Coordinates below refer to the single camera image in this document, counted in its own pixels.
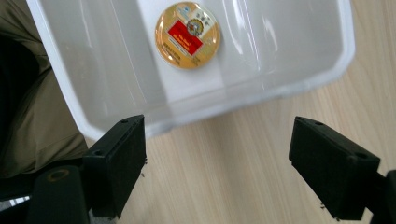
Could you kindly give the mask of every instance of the white plastic bin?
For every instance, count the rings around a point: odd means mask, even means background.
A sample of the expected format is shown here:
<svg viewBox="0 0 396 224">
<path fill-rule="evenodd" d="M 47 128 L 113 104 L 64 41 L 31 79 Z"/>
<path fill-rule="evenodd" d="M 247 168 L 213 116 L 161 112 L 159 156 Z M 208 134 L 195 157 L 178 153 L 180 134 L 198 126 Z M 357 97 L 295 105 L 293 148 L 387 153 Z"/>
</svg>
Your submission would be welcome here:
<svg viewBox="0 0 396 224">
<path fill-rule="evenodd" d="M 348 0 L 196 0 L 221 44 L 196 70 L 166 63 L 156 22 L 174 0 L 28 0 L 81 132 L 99 139 L 120 119 L 146 117 L 147 137 L 343 75 L 355 43 Z"/>
</svg>

